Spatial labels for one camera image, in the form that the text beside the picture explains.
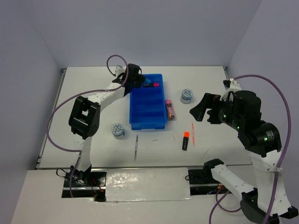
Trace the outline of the pink capped black highlighter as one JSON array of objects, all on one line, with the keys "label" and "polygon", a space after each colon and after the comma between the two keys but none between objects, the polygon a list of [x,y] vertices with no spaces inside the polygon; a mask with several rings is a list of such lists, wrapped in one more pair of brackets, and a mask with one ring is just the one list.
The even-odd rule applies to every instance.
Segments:
[{"label": "pink capped black highlighter", "polygon": [[143,84],[143,88],[152,88],[152,87],[159,87],[159,83],[149,83],[149,84]]}]

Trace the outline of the orange capped black highlighter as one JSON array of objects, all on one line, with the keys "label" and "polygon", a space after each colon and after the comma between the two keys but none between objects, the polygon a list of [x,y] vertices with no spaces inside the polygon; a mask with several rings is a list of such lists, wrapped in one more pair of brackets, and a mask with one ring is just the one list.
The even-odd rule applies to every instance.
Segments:
[{"label": "orange capped black highlighter", "polygon": [[184,132],[184,136],[183,136],[183,143],[182,143],[182,150],[186,151],[187,147],[188,147],[188,141],[189,141],[189,136],[190,133],[189,132]]}]

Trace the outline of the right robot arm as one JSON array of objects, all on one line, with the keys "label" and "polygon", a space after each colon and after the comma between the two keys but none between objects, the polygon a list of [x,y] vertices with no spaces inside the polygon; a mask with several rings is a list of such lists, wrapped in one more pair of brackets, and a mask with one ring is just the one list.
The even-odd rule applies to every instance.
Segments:
[{"label": "right robot arm", "polygon": [[211,124],[226,124],[238,133],[238,139],[249,152],[256,186],[235,175],[220,159],[204,164],[207,182],[218,181],[239,201],[244,216],[256,224],[277,224],[280,218],[292,219],[299,211],[291,205],[282,177],[281,160],[285,146],[280,133],[261,119],[261,99],[252,91],[242,90],[234,79],[225,80],[222,95],[205,93],[190,110],[196,121],[207,114]]}]

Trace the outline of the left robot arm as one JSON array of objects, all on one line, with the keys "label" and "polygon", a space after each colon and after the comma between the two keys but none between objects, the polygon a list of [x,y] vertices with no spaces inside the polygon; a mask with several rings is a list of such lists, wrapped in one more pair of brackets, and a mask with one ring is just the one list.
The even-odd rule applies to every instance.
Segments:
[{"label": "left robot arm", "polygon": [[140,88],[146,77],[140,66],[129,63],[126,68],[117,66],[116,79],[104,89],[88,97],[75,99],[69,118],[69,126],[74,134],[74,146],[79,151],[79,161],[71,166],[72,178],[80,186],[91,182],[91,142],[100,127],[100,113],[114,101],[125,97],[134,88]]}]

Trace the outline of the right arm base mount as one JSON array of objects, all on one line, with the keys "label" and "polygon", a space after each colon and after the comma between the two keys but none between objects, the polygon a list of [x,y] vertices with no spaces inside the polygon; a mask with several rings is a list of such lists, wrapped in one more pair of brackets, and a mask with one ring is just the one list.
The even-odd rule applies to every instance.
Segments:
[{"label": "right arm base mount", "polygon": [[190,194],[196,195],[215,195],[218,190],[223,188],[220,193],[226,193],[227,189],[218,181],[208,176],[204,169],[189,169],[185,180],[189,182]]}]

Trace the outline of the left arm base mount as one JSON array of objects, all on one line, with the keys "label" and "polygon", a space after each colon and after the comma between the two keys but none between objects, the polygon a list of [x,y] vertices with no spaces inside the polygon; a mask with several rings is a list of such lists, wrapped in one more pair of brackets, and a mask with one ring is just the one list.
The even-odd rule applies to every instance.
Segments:
[{"label": "left arm base mount", "polygon": [[106,199],[106,180],[107,172],[91,172],[87,183],[79,183],[77,177],[72,178],[70,192],[69,170],[57,169],[56,175],[64,179],[62,198],[90,198],[95,202],[105,202]]}]

